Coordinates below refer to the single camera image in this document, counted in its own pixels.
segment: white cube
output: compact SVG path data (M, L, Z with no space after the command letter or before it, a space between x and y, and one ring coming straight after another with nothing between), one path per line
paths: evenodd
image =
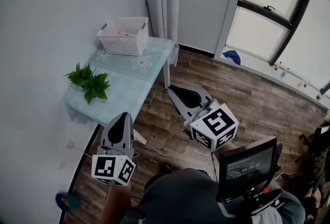
M92 177L108 185L128 185L135 163L128 156L93 156Z
M226 104L190 124L192 138L212 152L235 137L238 120Z

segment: wire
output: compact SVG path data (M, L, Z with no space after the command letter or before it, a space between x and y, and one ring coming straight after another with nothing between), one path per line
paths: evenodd
M75 147L75 146L72 146L72 148L75 148L77 149L78 151L81 151L83 154L89 156L91 159L93 159L93 157L91 157L89 154L85 153L84 151L80 150L79 148Z
M277 179L279 176L283 175L283 174L286 174L286 175L288 175L288 176L290 176L290 175L296 175L296 176L298 176L296 173L290 173L290 174L288 174L288 173L286 173L286 172L283 172L283 173L280 173L280 174L274 179L274 181L276 181L276 179Z
M142 200L142 198L139 198L139 197L135 197L135 196L131 196L131 197Z
M216 172L216 166L215 166L215 160L213 159L213 152L211 152L211 158L212 158L212 164L214 169L214 178L218 182L217 172Z

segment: screen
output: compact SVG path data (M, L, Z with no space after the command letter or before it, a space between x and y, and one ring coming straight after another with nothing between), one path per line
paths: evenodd
M250 180L267 174L272 166L273 148L227 165L227 181Z

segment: pothos leaves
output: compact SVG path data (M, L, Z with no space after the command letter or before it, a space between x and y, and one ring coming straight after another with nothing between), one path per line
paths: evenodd
M108 99L105 92L105 90L110 87L109 81L105 81L108 74L103 73L94 76L94 72L91 71L90 64L80 69L80 63L78 63L76 65L76 71L66 75L72 83L82 87L82 91L85 92L84 98L88 104L96 97Z

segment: light blue tablecloth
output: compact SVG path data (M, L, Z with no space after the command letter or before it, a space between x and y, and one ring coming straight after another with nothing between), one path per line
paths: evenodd
M174 47L178 49L171 40L149 37L140 56L107 54L102 47L98 49L90 64L97 74L108 73L108 100L93 99L88 105L81 88L71 85L64 95L71 121L84 124L93 120L105 126L122 112L128 112L134 121Z

